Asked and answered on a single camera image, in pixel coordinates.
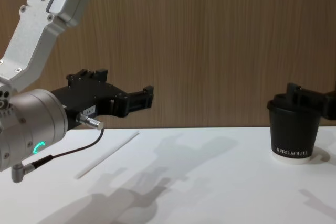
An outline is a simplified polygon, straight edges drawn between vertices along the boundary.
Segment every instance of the white table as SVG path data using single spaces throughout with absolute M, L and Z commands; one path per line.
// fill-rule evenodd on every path
M 74 176 L 135 130 L 55 159 L 20 184 L 0 173 L 0 223 L 335 223 L 336 128 L 321 127 L 310 164 L 270 151 L 269 128 L 145 129 L 80 180 Z M 75 130 L 24 161 L 89 144 Z

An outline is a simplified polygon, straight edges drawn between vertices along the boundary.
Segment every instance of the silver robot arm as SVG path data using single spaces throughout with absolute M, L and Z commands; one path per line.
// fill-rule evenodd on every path
M 88 0 L 28 0 L 0 60 L 0 171 L 12 167 L 14 182 L 22 160 L 58 141 L 68 130 L 64 105 L 49 91 L 15 95 L 36 81 L 59 34 L 79 23 Z

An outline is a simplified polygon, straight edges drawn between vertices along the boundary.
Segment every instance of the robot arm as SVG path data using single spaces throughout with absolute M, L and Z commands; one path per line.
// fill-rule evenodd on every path
M 80 124 L 100 130 L 96 116 L 124 117 L 152 106 L 152 86 L 126 93 L 106 83 L 105 69 L 70 74 L 68 85 L 52 92 L 12 97 L 39 78 L 57 36 L 78 24 L 87 2 L 28 0 L 19 10 L 20 21 L 0 60 L 0 172 L 12 167 L 14 182 L 33 171 L 22 160 L 60 141 L 68 130 Z

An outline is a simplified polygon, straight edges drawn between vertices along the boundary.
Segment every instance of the wooden wall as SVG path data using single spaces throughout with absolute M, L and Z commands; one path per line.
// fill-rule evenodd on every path
M 0 55 L 25 3 L 0 0 Z M 287 82 L 334 88 L 336 0 L 91 0 L 30 88 L 65 86 L 82 68 L 108 68 L 129 92 L 155 86 L 152 110 L 109 127 L 268 125 L 266 103 Z

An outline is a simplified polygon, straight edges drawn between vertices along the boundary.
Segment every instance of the cable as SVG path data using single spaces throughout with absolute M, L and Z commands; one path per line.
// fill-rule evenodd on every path
M 37 161 L 32 162 L 31 164 L 33 165 L 34 169 L 37 169 L 40 166 L 42 166 L 42 165 L 48 163 L 49 161 L 53 160 L 54 158 L 62 157 L 62 156 L 68 155 L 68 154 L 72 154 L 72 153 L 79 152 L 79 151 L 85 150 L 87 148 L 90 148 L 90 147 L 94 146 L 95 144 L 97 144 L 101 140 L 101 138 L 103 137 L 103 135 L 104 135 L 104 129 L 102 129 L 100 131 L 100 135 L 97 138 L 97 140 L 95 140 L 93 143 L 91 143 L 91 144 L 89 144 L 87 146 L 84 146 L 84 147 L 81 147 L 81 148 L 78 148 L 78 149 L 74 149 L 72 151 L 60 153 L 60 154 L 57 154 L 55 156 L 48 155 L 48 156 L 43 157 L 43 158 L 41 158 L 41 159 L 39 159 Z

